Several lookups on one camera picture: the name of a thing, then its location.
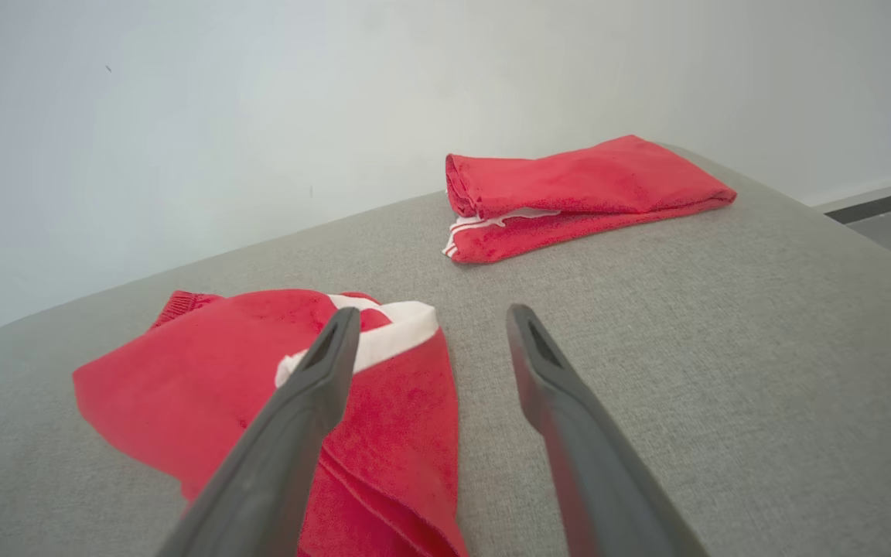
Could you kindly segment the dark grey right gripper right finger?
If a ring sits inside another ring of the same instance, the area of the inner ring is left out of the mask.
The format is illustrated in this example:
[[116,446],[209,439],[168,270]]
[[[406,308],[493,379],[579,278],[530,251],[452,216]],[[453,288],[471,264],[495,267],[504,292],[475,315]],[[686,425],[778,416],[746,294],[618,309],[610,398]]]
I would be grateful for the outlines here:
[[541,434],[570,557],[708,557],[529,306],[507,311],[517,394]]

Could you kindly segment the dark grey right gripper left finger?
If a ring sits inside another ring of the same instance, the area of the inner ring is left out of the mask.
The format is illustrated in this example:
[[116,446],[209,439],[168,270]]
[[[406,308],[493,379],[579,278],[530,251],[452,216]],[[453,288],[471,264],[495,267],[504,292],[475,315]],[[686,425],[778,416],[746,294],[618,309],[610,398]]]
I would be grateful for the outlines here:
[[343,419],[358,342],[360,311],[337,310],[158,557],[297,557],[319,451]]

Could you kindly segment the red shorts with white stripe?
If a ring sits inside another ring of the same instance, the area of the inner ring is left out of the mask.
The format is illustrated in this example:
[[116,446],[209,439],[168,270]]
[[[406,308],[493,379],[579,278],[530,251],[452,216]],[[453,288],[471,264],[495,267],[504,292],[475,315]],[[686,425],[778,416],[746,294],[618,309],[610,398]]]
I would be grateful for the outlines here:
[[312,479],[298,557],[468,557],[459,399],[434,306],[360,292],[177,290],[141,337],[74,371],[81,415],[193,503],[329,318],[360,310],[346,409]]

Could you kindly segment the red jersey with white trim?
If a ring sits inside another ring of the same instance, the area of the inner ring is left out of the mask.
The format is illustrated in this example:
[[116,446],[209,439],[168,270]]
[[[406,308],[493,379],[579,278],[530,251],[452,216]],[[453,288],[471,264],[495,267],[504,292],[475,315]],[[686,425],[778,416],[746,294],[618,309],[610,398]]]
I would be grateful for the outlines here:
[[689,159],[636,136],[541,159],[451,154],[445,178],[457,219],[443,254],[463,264],[715,210],[738,196]]

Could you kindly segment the grey fabric sofa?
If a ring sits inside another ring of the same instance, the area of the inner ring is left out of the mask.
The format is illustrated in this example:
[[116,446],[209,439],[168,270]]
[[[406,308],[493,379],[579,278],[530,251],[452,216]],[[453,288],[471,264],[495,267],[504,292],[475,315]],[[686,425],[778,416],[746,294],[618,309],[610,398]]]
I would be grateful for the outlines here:
[[891,557],[891,251],[718,163],[721,210],[483,267],[442,256],[433,193],[253,244],[0,328],[0,557],[152,557],[179,484],[105,442],[71,374],[174,289],[356,290],[435,306],[459,398],[473,557],[566,557],[505,330],[527,304],[711,557]]

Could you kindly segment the white and dark baseboard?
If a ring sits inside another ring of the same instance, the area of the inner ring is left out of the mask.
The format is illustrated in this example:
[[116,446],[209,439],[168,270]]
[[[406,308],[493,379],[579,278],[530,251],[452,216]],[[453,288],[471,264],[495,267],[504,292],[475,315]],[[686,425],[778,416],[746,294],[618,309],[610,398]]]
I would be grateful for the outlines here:
[[853,224],[891,213],[891,183],[812,206],[839,224]]

